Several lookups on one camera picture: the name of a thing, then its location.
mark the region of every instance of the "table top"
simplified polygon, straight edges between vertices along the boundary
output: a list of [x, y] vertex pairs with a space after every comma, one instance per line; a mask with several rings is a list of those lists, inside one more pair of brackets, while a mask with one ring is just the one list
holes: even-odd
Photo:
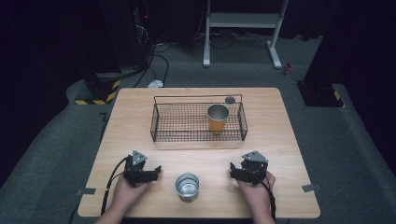
[[[247, 120], [245, 141], [153, 142], [150, 134], [154, 96], [242, 94]], [[281, 94], [275, 88], [166, 88], [119, 91], [78, 209], [82, 217], [99, 217], [106, 183], [115, 166], [137, 150], [148, 157], [145, 171], [162, 166], [158, 181], [128, 212], [127, 217], [251, 217], [234, 179], [230, 162], [241, 168], [242, 155], [253, 150], [269, 159], [276, 177], [273, 188], [276, 216], [315, 218], [320, 215]], [[123, 171], [120, 166], [116, 174]], [[200, 179], [198, 197], [183, 203], [175, 190], [179, 175], [190, 172]], [[107, 207], [116, 185], [113, 181]]]

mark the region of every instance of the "metal cup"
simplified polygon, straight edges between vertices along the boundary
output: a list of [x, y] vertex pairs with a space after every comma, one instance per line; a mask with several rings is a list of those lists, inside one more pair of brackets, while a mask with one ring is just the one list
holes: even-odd
[[196, 175], [185, 173], [178, 177], [175, 188], [181, 201], [191, 203], [198, 197], [199, 179]]
[[227, 106], [221, 104], [211, 105], [207, 109], [207, 115], [209, 116], [209, 130], [213, 134], [222, 133], [225, 122], [230, 115], [230, 111]]

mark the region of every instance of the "hand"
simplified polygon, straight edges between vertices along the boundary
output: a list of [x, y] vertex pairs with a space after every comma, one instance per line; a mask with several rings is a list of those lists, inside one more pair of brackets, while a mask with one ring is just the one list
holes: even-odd
[[[268, 181], [264, 179], [262, 182], [272, 191], [276, 178], [268, 171], [266, 176]], [[270, 212], [270, 197], [264, 186], [261, 183], [253, 186], [240, 180], [236, 180], [236, 182], [247, 200], [254, 223], [275, 223]]]
[[114, 189], [113, 202], [95, 223], [120, 223], [128, 210], [137, 202], [148, 187], [149, 183], [144, 183], [134, 188], [123, 175], [120, 175], [117, 186]]

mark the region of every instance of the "tape piece on table corner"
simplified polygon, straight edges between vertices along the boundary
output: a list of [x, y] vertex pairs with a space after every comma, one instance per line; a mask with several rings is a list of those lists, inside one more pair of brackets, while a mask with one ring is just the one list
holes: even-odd
[[310, 184], [310, 185], [305, 185], [303, 186], [303, 190], [305, 193], [309, 192], [309, 191], [314, 191], [314, 192], [318, 192], [322, 190], [322, 187], [320, 185], [316, 185], [316, 184]]
[[95, 194], [96, 189], [89, 189], [89, 188], [85, 188], [85, 189], [79, 189], [77, 191], [77, 196], [81, 196], [83, 194]]

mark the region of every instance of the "metal mesh basket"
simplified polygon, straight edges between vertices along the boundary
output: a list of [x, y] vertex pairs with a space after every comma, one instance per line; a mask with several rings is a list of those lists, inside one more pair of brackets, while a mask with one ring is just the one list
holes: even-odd
[[[230, 112], [220, 134], [208, 126], [207, 109], [213, 104]], [[248, 125], [242, 95], [155, 96], [150, 131], [154, 142], [244, 141]]]

